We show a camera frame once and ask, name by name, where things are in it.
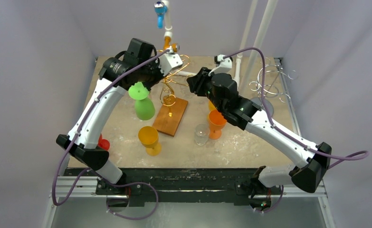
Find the green plastic goblet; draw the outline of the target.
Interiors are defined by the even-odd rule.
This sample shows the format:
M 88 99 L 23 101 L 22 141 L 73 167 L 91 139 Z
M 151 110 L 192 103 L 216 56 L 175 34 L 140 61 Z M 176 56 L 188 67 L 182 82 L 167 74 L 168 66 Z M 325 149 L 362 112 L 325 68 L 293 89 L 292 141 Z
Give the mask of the green plastic goblet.
M 155 115 L 153 102 L 149 98 L 150 91 L 142 82 L 137 82 L 128 90 L 129 96 L 135 101 L 136 116 L 143 121 L 150 120 Z

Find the small clear glass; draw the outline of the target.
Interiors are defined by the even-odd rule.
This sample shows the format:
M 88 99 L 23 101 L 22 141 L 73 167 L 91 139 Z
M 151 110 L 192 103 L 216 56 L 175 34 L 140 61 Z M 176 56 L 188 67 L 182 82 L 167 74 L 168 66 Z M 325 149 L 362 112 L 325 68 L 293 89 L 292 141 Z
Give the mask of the small clear glass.
M 209 127 L 206 124 L 199 124 L 194 130 L 194 141 L 197 145 L 203 146 L 209 139 Z

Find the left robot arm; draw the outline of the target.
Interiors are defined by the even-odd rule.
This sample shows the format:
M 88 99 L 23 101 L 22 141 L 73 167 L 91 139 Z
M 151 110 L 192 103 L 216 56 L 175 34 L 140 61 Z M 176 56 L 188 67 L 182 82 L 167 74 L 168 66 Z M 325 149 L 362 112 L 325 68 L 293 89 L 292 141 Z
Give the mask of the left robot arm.
M 109 152 L 98 148 L 99 137 L 109 116 L 120 99 L 136 83 L 147 91 L 164 78 L 160 62 L 164 54 L 177 48 L 158 52 L 154 45 L 133 38 L 126 51 L 108 58 L 102 65 L 95 91 L 76 125 L 56 142 L 74 158 L 108 181 L 113 194 L 126 188 L 123 172 L 109 160 Z

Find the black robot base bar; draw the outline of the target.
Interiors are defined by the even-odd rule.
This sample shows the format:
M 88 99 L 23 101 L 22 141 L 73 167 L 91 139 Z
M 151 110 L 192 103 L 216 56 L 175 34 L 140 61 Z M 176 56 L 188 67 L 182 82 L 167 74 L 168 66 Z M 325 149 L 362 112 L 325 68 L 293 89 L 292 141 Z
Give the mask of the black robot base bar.
M 123 168 L 116 184 L 97 180 L 96 194 L 128 197 L 131 207 L 146 202 L 232 203 L 268 208 L 281 193 L 258 182 L 258 168 Z

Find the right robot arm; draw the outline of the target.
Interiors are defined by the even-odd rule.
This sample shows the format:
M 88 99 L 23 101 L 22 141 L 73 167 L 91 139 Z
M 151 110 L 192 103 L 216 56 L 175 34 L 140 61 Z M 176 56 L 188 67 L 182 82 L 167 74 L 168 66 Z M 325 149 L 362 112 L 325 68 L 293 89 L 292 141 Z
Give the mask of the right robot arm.
M 330 145 L 306 140 L 273 120 L 261 106 L 239 95 L 227 73 L 210 74 L 203 67 L 186 81 L 190 92 L 208 98 L 229 124 L 258 136 L 292 161 L 291 168 L 259 168 L 251 180 L 254 192 L 284 184 L 308 193 L 316 191 L 330 165 Z

